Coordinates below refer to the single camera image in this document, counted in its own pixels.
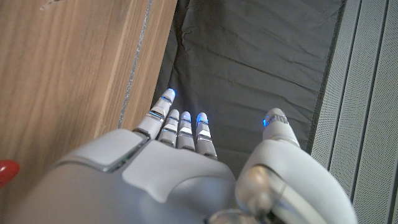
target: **wooden surface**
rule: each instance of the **wooden surface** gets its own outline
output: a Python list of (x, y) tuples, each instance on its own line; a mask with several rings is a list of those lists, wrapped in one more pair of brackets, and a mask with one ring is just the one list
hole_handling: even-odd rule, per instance
[[(177, 0), (153, 0), (122, 127), (149, 109)], [(0, 1), (0, 218), (77, 146), (115, 129), (149, 0)]]

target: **red object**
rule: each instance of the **red object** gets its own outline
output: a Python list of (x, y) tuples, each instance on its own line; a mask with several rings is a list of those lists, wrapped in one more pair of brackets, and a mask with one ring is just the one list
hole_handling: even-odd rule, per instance
[(12, 180), (19, 171), (19, 164), (12, 160), (0, 161), (0, 188)]

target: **ribbed gray surface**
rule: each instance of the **ribbed gray surface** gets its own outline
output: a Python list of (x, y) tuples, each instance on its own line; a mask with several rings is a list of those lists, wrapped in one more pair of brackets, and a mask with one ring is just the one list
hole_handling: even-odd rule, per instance
[(389, 1), (354, 193), (360, 223), (387, 223), (398, 163), (398, 1)]
[(349, 197), (353, 193), (385, 8), (385, 0), (362, 1), (331, 157), (330, 172)]
[(360, 0), (347, 0), (341, 20), (311, 156), (328, 168)]

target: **dark gray cloth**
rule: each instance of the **dark gray cloth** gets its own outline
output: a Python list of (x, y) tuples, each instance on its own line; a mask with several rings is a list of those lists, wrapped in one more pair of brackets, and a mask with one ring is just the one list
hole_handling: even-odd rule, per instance
[(235, 175), (280, 108), (302, 149), (326, 68), (341, 1), (178, 1), (154, 102), (208, 115), (218, 157)]

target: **white robotic hand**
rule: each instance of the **white robotic hand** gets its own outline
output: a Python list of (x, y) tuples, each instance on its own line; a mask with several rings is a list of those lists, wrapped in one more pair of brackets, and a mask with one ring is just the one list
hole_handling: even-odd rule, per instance
[(208, 119), (193, 137), (172, 89), (133, 131), (117, 129), (59, 160), (8, 223), (356, 223), (344, 190), (303, 152), (285, 114), (264, 119), (263, 141), (238, 181), (217, 161)]
[(170, 147), (188, 149), (217, 160), (217, 153), (211, 141), (207, 115), (205, 113), (198, 114), (195, 145), (192, 136), (191, 114), (188, 111), (184, 111), (181, 114), (179, 126), (178, 118), (180, 113), (177, 110), (172, 110), (167, 116), (174, 101), (174, 97), (175, 92), (173, 89), (169, 88), (166, 90), (138, 127), (133, 131), (145, 134), (151, 139), (155, 139), (160, 132), (157, 140)]

